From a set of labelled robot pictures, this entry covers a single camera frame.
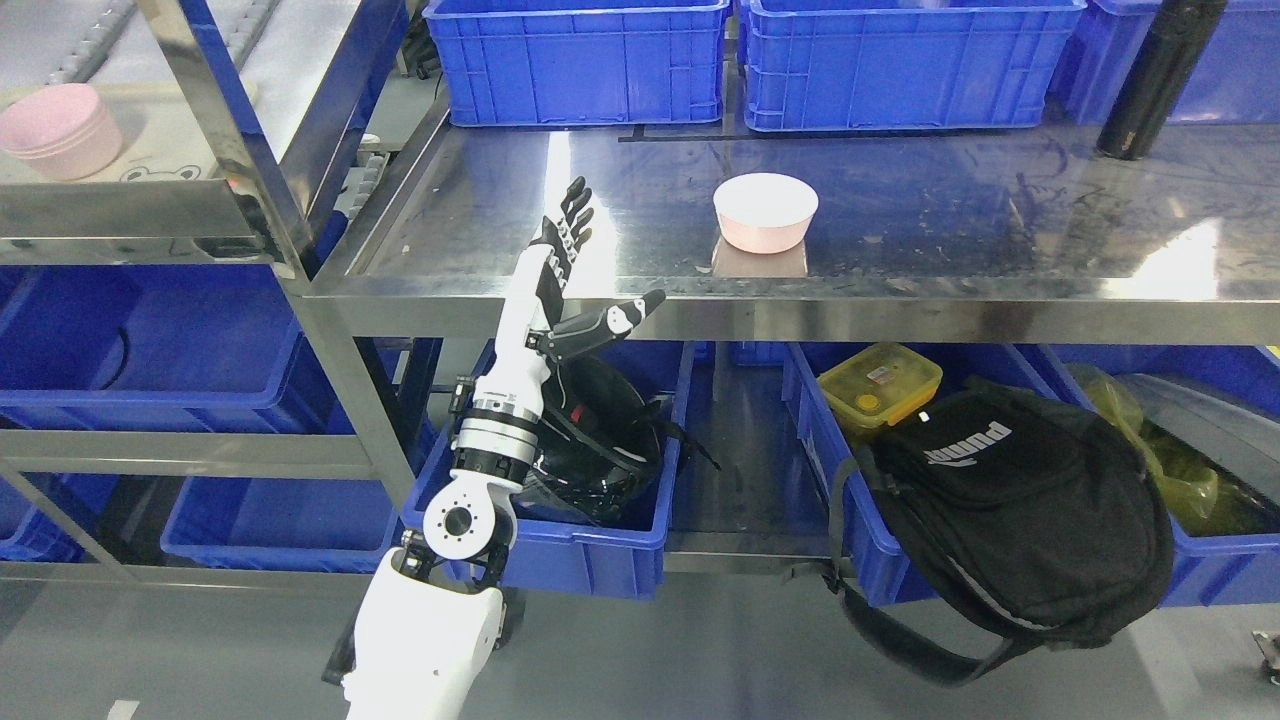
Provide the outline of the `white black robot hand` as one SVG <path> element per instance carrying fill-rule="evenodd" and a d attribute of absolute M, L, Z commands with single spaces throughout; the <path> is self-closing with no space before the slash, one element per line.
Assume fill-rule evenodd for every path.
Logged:
<path fill-rule="evenodd" d="M 559 365 L 628 338 L 666 301 L 663 290 L 653 290 L 564 318 L 563 291 L 593 234 L 591 199 L 586 179 L 573 178 L 559 213 L 541 218 L 540 231 L 520 254 L 495 333 L 495 372 L 513 372 L 539 386 Z"/>

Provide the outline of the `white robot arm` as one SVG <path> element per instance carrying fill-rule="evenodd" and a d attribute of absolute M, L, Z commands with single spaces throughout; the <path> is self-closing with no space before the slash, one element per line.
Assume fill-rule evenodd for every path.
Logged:
<path fill-rule="evenodd" d="M 388 551 L 358 606 L 342 679 L 351 719 L 457 719 L 506 619 L 499 580 L 515 543 L 513 495 L 538 451 L 544 363 L 499 361 L 474 383 L 449 480 L 420 530 Z"/>

